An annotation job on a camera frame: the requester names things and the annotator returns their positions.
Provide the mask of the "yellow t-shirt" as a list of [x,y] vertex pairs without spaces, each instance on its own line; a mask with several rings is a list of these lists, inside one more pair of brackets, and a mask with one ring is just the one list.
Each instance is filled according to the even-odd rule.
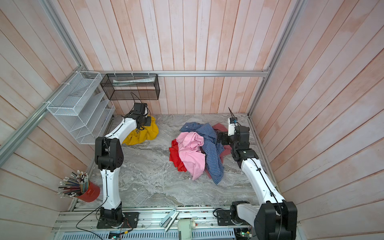
[[133,130],[124,139],[123,144],[128,146],[137,145],[145,142],[146,140],[154,140],[159,134],[159,128],[156,124],[155,117],[151,116],[151,125],[144,126],[143,130]]

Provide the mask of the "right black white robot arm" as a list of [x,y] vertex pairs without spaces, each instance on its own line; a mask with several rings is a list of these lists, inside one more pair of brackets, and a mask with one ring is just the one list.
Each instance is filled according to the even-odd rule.
[[218,136],[222,143],[231,146],[232,157],[248,177],[260,205],[255,208],[247,201],[233,202],[231,221],[251,225],[259,240],[294,240],[298,209],[293,202],[285,200],[269,179],[250,147],[249,133],[248,127],[230,123],[228,131]]

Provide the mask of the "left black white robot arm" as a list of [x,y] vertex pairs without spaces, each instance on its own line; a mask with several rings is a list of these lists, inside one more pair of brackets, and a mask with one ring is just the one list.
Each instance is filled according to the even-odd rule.
[[119,172],[124,162],[122,143],[135,130],[151,125],[146,103],[134,103],[133,109],[121,123],[104,137],[95,141],[95,164],[100,170],[103,183],[103,204],[100,206],[99,223],[112,228],[122,227],[124,214],[119,195]]

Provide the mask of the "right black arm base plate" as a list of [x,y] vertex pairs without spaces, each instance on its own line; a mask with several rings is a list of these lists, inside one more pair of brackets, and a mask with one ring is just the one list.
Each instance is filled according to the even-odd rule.
[[224,210],[221,208],[215,209],[213,211],[214,217],[217,219],[217,223],[219,226],[239,226],[242,223],[238,223],[232,219],[231,211]]

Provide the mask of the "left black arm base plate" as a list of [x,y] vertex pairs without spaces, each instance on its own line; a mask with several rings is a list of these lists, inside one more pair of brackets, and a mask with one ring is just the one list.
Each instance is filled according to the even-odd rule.
[[135,229],[138,225],[139,212],[103,213],[97,223],[97,229],[128,228]]

